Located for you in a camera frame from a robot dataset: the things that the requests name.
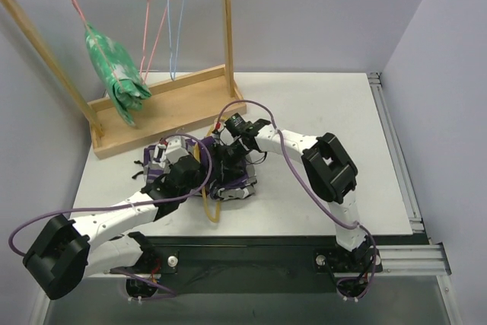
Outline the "purple camouflage trousers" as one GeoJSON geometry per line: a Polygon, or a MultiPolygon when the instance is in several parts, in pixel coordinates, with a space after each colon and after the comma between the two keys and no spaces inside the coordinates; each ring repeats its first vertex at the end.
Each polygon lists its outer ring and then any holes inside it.
{"type": "Polygon", "coordinates": [[[132,179],[144,177],[142,191],[153,199],[181,197],[202,183],[213,200],[246,199],[257,183],[252,161],[229,158],[229,151],[229,145],[212,136],[200,142],[182,136],[162,139],[144,148],[143,159],[135,162],[142,170],[132,179]]]}

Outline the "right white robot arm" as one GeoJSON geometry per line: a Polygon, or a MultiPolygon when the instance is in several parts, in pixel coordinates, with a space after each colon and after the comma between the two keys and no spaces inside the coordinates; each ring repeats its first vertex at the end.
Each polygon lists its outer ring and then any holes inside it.
{"type": "Polygon", "coordinates": [[[338,138],[302,135],[279,129],[265,119],[223,123],[233,142],[222,159],[234,163],[252,151],[281,155],[292,174],[326,216],[334,223],[337,260],[347,270],[364,262],[372,239],[360,222],[355,201],[358,168],[338,138]]]}

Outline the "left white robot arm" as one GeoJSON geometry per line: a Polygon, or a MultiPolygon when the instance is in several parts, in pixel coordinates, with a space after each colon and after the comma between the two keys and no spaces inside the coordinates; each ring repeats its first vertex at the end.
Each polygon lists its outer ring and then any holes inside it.
{"type": "Polygon", "coordinates": [[[83,278],[117,267],[147,272],[154,265],[148,242],[131,229],[176,211],[208,182],[212,160],[201,163],[185,155],[170,164],[168,173],[125,202],[101,213],[73,219],[51,218],[29,250],[23,264],[51,300],[64,297],[83,278]]]}

